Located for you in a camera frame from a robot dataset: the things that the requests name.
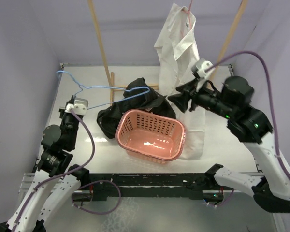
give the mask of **black garment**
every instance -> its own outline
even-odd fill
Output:
[[[131,89],[134,87],[149,87],[145,83],[144,78],[138,78],[135,81],[132,81],[126,89]],[[126,101],[120,101],[114,103],[112,106],[108,107],[105,110],[101,110],[98,113],[97,123],[103,133],[109,139],[115,138],[116,129],[119,125],[121,117],[125,112],[132,109],[147,110],[153,114],[176,118],[175,112],[165,99],[166,96],[162,96],[157,93],[151,87],[149,87],[150,92],[143,94],[141,96],[129,99]],[[130,97],[138,93],[145,92],[146,89],[137,89],[131,92],[124,92],[124,97]]]

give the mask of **white wall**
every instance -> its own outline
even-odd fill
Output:
[[[102,64],[86,0],[29,0],[60,62]],[[110,64],[159,64],[154,49],[173,3],[191,0],[93,0]],[[228,53],[244,48],[270,0],[250,0]],[[215,62],[240,0],[194,0],[200,56]]]
[[[28,1],[0,0],[0,223],[34,165],[59,68]]]
[[[279,144],[290,164],[290,0],[272,0],[257,24],[245,50],[259,53],[268,66],[278,123]],[[264,70],[259,61],[242,55],[235,63],[235,74],[255,88],[253,105],[270,116]],[[290,215],[284,215],[290,232]]]

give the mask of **white table surface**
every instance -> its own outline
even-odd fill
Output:
[[[115,85],[122,86],[139,77],[144,77],[147,84],[157,84],[158,66],[111,66],[110,72],[115,73]],[[104,67],[102,66],[66,66],[74,77],[85,86],[108,85]],[[214,82],[218,89],[223,80],[230,76],[229,68],[221,66]],[[60,125],[59,107],[65,106],[67,100],[78,91],[78,86],[67,74],[62,75],[49,124]],[[123,98],[123,92],[116,92],[115,100]],[[110,90],[89,89],[77,95],[88,99],[89,106],[107,103],[110,100]],[[86,166],[91,173],[204,173],[215,163],[219,163],[238,172],[254,173],[257,171],[251,153],[226,128],[226,119],[211,112],[206,112],[205,144],[203,155],[199,160],[177,159],[166,165],[159,165],[127,155],[126,151],[117,145],[115,139],[108,139],[99,128],[96,119],[98,111],[108,105],[89,110],[84,116],[84,122],[89,127],[96,144],[93,160]],[[74,157],[70,163],[83,164],[91,153],[91,142],[80,125],[77,135],[76,149],[71,152]]]

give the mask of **wooden rod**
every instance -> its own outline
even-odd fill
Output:
[[[105,68],[105,72],[106,72],[107,81],[108,81],[109,86],[112,87],[110,71],[108,70],[107,59],[106,59],[106,55],[105,55],[105,51],[104,51],[104,47],[103,47],[103,43],[102,43],[100,27],[99,27],[99,23],[98,23],[98,20],[97,20],[97,17],[96,17],[95,8],[94,8],[94,5],[93,5],[93,0],[87,0],[87,1],[88,1],[90,14],[91,14],[91,19],[92,19],[92,22],[93,22],[93,25],[95,27],[95,31],[96,31],[96,34],[97,34],[97,40],[98,40],[100,52],[101,52],[101,55],[102,55],[102,60],[103,60],[103,64],[104,64],[104,68]]]
[[[237,13],[235,15],[235,18],[233,20],[233,23],[231,25],[231,28],[229,30],[229,33],[227,35],[226,41],[224,42],[224,44],[222,46],[222,50],[220,51],[220,54],[219,54],[219,57],[218,57],[217,62],[221,61],[221,59],[224,58],[224,56],[226,54],[226,51],[227,51],[227,49],[229,47],[229,44],[231,42],[231,39],[232,39],[232,37],[234,35],[234,32],[235,32],[235,30],[237,28],[237,25],[240,22],[241,17],[243,15],[244,11],[245,11],[245,8],[247,6],[247,3],[248,3],[248,0],[242,0],[241,4],[240,4],[240,6],[239,6],[239,8],[237,10]],[[213,78],[214,78],[214,76],[216,74],[217,69],[218,68],[216,67],[215,70],[213,71],[213,73],[211,74],[211,76],[209,77],[209,80],[210,81],[213,80]]]

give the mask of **laundry basket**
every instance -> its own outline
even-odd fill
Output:
[[[185,127],[178,120],[141,110],[127,111],[116,131],[118,144],[129,155],[157,163],[177,159],[185,136]]]

